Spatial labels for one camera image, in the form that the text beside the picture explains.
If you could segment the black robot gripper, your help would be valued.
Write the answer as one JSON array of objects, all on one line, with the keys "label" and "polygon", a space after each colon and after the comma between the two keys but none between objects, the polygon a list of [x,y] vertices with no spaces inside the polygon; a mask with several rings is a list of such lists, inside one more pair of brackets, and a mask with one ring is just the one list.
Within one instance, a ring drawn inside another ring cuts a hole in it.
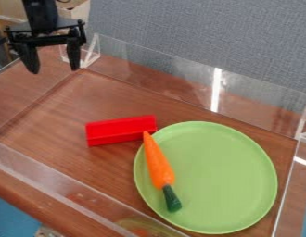
[{"label": "black robot gripper", "polygon": [[50,46],[66,44],[66,54],[70,69],[79,68],[79,47],[86,43],[86,36],[81,19],[65,19],[59,16],[55,0],[22,0],[26,22],[5,27],[7,43],[18,46],[18,56],[27,71],[39,72],[39,58],[37,49],[31,46]]}]

